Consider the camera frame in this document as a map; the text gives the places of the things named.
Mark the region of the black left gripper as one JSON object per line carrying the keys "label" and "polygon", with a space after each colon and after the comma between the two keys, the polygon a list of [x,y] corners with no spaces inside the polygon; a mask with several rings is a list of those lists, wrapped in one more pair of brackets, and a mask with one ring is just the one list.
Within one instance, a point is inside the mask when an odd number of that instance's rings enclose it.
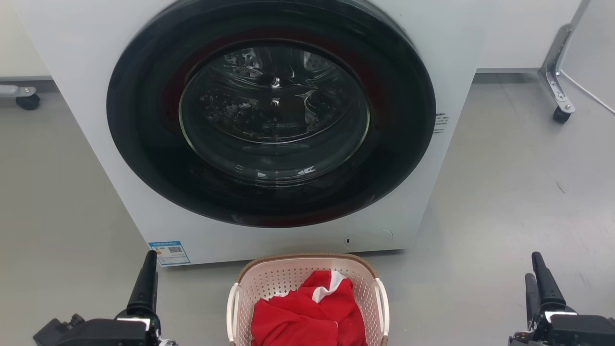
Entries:
{"label": "black left gripper", "polygon": [[157,291],[157,253],[149,250],[127,303],[133,316],[79,322],[60,336],[58,346],[159,346],[161,325],[153,315]]}

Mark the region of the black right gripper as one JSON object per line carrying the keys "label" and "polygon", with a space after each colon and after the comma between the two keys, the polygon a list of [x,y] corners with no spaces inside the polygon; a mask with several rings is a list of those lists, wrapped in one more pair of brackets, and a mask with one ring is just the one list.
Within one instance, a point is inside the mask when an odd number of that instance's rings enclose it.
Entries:
{"label": "black right gripper", "polygon": [[566,312],[566,300],[540,252],[525,274],[527,327],[509,346],[615,346],[615,319]]}

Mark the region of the beige perforated plastic laundry basket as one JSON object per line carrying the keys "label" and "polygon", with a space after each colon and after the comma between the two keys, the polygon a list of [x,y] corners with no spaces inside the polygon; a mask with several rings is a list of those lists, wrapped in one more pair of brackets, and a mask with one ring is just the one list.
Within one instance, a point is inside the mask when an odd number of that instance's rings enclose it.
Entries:
{"label": "beige perforated plastic laundry basket", "polygon": [[377,271],[363,258],[345,253],[296,253],[248,263],[231,287],[226,305],[229,346],[249,346],[254,305],[260,298],[297,290],[316,270],[336,270],[353,283],[368,346],[387,346],[390,308]]}

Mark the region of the blue energy label sticker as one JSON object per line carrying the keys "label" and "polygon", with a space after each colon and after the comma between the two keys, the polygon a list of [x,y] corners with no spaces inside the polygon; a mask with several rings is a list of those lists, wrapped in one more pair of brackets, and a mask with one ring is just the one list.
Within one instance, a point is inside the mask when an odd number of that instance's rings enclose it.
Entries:
{"label": "blue energy label sticker", "polygon": [[158,263],[162,267],[190,265],[191,260],[187,256],[180,241],[149,242],[148,246],[156,252]]}

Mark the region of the black round glass washer door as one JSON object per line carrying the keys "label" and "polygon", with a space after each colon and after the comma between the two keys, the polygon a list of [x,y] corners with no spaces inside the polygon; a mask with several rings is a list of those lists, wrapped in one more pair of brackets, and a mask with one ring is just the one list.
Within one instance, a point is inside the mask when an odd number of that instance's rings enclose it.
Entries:
{"label": "black round glass washer door", "polygon": [[110,133],[169,201],[235,225],[317,225],[417,168],[436,96],[415,46],[364,0],[176,0],[110,78]]}

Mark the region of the red and white garment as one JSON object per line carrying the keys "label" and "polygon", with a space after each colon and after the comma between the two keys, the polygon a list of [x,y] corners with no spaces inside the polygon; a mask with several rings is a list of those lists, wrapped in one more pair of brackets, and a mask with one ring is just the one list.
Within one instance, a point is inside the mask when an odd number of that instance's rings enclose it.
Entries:
{"label": "red and white garment", "polygon": [[317,270],[297,290],[260,299],[251,346],[368,346],[353,289],[340,272]]}

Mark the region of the tall metal leg with caster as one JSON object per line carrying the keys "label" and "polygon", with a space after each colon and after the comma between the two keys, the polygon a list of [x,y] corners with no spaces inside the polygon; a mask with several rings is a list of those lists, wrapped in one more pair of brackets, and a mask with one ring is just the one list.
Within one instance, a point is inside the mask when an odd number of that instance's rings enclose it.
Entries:
{"label": "tall metal leg with caster", "polygon": [[567,93],[560,83],[560,79],[563,78],[562,62],[571,37],[590,2],[591,0],[581,0],[571,21],[558,29],[551,48],[549,48],[545,60],[540,70],[538,70],[541,81],[547,87],[551,97],[556,101],[556,108],[552,119],[559,124],[565,124],[576,111],[575,106],[569,100]]}

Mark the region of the short metal bracket with caster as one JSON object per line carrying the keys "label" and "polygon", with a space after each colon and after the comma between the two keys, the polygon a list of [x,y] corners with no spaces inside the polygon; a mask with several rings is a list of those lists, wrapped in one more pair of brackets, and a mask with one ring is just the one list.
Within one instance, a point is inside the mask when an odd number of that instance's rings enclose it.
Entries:
{"label": "short metal bracket with caster", "polygon": [[40,103],[37,88],[33,86],[0,85],[0,99],[14,99],[26,111],[36,110]]}

